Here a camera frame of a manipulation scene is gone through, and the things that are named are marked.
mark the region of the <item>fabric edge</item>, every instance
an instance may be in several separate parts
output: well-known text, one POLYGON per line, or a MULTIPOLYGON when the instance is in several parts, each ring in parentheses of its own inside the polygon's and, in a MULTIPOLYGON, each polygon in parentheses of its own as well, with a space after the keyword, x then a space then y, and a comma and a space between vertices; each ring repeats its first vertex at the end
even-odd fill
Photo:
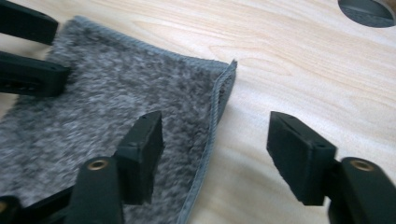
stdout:
POLYGON ((215 86, 212 89, 212 106, 210 109, 209 136, 207 137, 204 153, 202 155, 201 162, 196 172, 195 178, 192 182, 190 192, 183 204, 182 209, 180 210, 177 224, 187 223, 191 214, 192 207, 194 206, 198 194, 201 191, 201 187, 204 183, 207 165, 209 164, 210 156, 212 154, 213 146, 215 143, 217 125, 224 112, 225 106, 233 89, 233 84, 235 82, 236 67, 237 61, 232 61, 232 63, 229 64, 225 71, 216 80, 215 86), (220 90, 224 86, 225 92, 222 96, 220 96, 220 90))
POLYGON ((199 68, 206 69, 206 70, 219 69, 220 66, 222 66, 222 70, 224 70, 228 66, 228 64, 224 63, 224 62, 220 62, 220 61, 216 61, 216 60, 195 58, 195 57, 190 57, 190 56, 184 56, 184 55, 174 53, 174 52, 166 50, 166 49, 161 49, 159 47, 150 45, 146 42, 143 42, 143 41, 133 38, 131 36, 120 33, 116 30, 111 29, 111 28, 105 27, 104 25, 96 23, 95 21, 91 21, 91 20, 89 20, 85 17, 82 17, 82 16, 76 16, 71 21, 77 22, 84 27, 92 28, 93 30, 99 32, 103 36, 108 36, 109 38, 120 42, 125 47, 137 45, 137 46, 139 46, 139 48, 146 49, 151 52, 158 53, 158 54, 166 55, 174 60, 182 60, 189 66, 199 67, 199 68))

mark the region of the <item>light wood surface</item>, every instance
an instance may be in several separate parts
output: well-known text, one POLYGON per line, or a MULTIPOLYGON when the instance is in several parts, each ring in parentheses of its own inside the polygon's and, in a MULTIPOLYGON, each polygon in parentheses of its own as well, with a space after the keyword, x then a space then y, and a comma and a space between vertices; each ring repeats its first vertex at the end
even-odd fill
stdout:
MULTIPOLYGON (((337 0, 13 1, 61 23, 75 15, 177 53, 239 62, 191 223, 328 223, 296 201, 266 151, 271 110, 379 164, 396 183, 396 27, 359 25, 337 0)), ((0 50, 49 47, 0 35, 0 50)), ((0 111, 13 102, 0 94, 0 111)))

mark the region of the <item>gray fabric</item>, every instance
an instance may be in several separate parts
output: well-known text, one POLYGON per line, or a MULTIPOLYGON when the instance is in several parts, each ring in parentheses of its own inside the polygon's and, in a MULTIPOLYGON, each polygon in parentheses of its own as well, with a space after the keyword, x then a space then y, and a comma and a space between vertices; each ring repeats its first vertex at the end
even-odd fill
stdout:
POLYGON ((73 73, 64 94, 21 96, 1 121, 0 195, 29 205, 73 185, 84 161, 111 156, 139 116, 161 110, 165 149, 152 204, 125 206, 125 223, 185 223, 236 62, 177 55, 82 17, 59 33, 48 61, 73 73))

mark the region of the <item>black plastic part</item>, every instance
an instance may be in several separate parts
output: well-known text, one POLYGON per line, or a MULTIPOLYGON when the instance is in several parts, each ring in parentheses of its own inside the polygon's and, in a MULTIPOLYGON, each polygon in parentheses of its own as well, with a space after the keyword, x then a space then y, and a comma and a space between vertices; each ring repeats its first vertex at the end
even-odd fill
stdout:
POLYGON ((331 224, 355 223, 349 209, 333 201, 330 202, 328 216, 331 224))
POLYGON ((0 51, 0 91, 57 96, 64 91, 70 68, 0 51))
POLYGON ((14 196, 0 197, 0 224, 14 224, 21 212, 20 200, 14 196))
POLYGON ((354 223, 396 223, 396 188, 376 164, 344 158, 340 187, 354 223))
POLYGON ((97 157, 79 169, 65 224, 123 223, 116 161, 97 157))
POLYGON ((24 208, 18 223, 57 223, 57 220, 63 220, 72 191, 73 187, 64 189, 24 208))
POLYGON ((114 153, 125 203, 150 202, 154 175, 162 154, 162 114, 156 111, 140 117, 114 153))
POLYGON ((323 176, 334 162, 333 144, 297 118, 272 111, 267 150, 300 202, 323 205, 323 176))
POLYGON ((339 0, 340 7, 349 8, 372 16, 393 20, 387 8, 373 0, 339 0))
POLYGON ((50 45, 58 22, 28 7, 1 0, 0 33, 50 45))

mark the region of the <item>metal rivet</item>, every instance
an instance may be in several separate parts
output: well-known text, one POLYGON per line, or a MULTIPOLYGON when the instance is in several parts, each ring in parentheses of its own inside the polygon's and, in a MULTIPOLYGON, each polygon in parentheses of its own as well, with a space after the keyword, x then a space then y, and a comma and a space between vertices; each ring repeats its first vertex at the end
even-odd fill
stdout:
POLYGON ((6 209, 7 209, 7 203, 0 202, 0 213, 6 211, 6 209))
POLYGON ((98 161, 93 161, 88 165, 88 169, 90 170, 101 170, 105 167, 107 167, 108 161, 104 160, 98 160, 98 161))
POLYGON ((363 171, 373 171, 374 167, 365 161, 351 161, 350 162, 355 168, 363 171))

